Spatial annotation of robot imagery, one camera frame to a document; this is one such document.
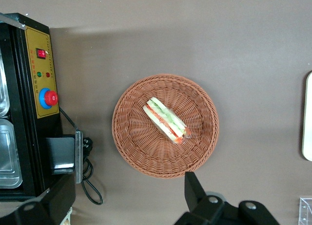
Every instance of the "yellow control panel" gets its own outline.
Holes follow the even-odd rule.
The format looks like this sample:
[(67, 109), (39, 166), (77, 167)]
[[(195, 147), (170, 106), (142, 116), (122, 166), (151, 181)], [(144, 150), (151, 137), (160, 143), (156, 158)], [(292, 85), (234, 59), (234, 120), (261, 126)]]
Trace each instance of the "yellow control panel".
[(59, 113), (50, 35), (31, 27), (25, 30), (37, 118)]

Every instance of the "clear plastic container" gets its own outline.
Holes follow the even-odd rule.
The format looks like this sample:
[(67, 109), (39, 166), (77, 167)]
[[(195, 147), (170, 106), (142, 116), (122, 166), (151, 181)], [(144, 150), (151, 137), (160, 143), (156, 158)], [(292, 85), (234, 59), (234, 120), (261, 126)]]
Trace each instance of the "clear plastic container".
[(10, 108), (9, 94), (6, 85), (2, 55), (0, 50), (0, 117), (5, 116)]
[(300, 198), (298, 225), (312, 225), (312, 198)]
[(22, 183), (13, 124), (0, 119), (0, 188), (17, 188)]

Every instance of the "gray table surface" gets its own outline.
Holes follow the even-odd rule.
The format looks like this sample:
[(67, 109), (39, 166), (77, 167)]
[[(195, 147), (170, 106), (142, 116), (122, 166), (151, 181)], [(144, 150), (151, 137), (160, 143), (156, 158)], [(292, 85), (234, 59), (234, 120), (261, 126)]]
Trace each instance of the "gray table surface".
[[(301, 154), (305, 78), (312, 70), (312, 0), (0, 0), (51, 28), (59, 103), (94, 140), (95, 206), (77, 186), (73, 225), (173, 224), (187, 210), (183, 178), (129, 166), (111, 133), (115, 104), (137, 80), (185, 76), (219, 114), (215, 151), (196, 174), (234, 206), (262, 202), (281, 224), (312, 196)], [(64, 130), (73, 130), (64, 120)], [(14, 204), (0, 203), (2, 214)]]

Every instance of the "sandwich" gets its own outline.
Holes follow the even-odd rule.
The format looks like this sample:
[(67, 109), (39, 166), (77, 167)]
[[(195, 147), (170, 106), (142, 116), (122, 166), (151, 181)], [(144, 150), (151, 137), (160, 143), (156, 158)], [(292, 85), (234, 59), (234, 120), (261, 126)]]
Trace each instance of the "sandwich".
[(145, 113), (172, 142), (184, 143), (191, 137), (190, 129), (176, 116), (176, 114), (162, 104), (157, 98), (152, 97), (143, 106)]

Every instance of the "screw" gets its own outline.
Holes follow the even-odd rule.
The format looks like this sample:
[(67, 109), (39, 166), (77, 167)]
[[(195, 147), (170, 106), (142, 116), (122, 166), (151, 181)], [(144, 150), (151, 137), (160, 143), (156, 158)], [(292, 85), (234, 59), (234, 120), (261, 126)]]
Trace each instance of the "screw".
[(209, 198), (209, 201), (211, 202), (211, 203), (218, 203), (218, 199), (216, 198), (216, 197), (210, 197)]
[(246, 206), (248, 209), (257, 209), (254, 203), (252, 202), (246, 202)]

